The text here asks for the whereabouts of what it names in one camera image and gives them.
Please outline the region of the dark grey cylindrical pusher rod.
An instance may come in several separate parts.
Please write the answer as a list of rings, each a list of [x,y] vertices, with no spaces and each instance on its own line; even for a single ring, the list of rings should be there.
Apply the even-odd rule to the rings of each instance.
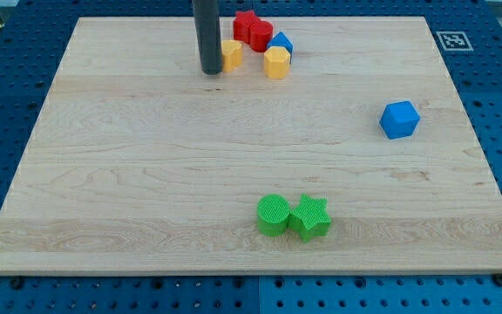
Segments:
[[[218,1],[193,0],[192,6],[201,70],[206,75],[219,74],[222,54]]]

